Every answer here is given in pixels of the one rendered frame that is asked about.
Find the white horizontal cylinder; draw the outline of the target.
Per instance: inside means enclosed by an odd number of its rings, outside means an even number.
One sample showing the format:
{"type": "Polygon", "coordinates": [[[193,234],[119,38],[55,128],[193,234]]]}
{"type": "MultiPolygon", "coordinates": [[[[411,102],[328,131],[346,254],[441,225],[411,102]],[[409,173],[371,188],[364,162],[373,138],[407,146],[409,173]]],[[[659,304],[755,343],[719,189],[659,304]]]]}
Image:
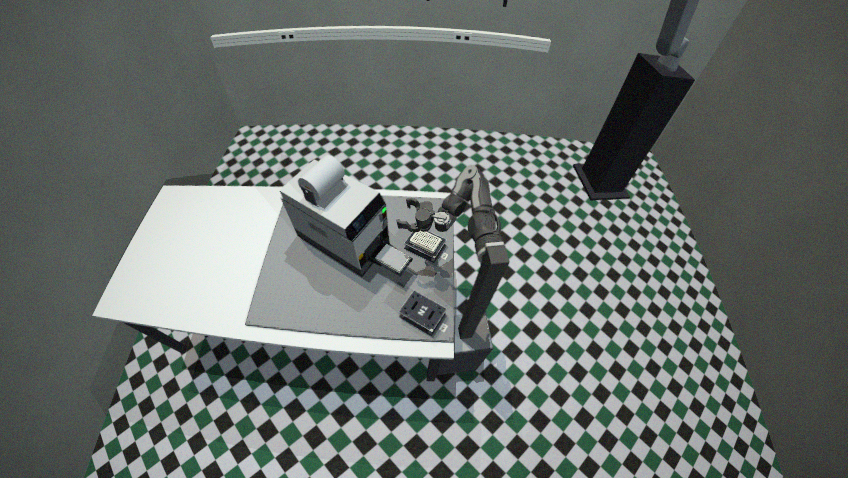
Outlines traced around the white horizontal cylinder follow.
{"type": "MultiPolygon", "coordinates": [[[[331,155],[325,155],[298,179],[299,187],[308,186],[319,201],[345,175],[341,163],[331,155]]],[[[301,188],[302,190],[302,188],[301,188]]]]}

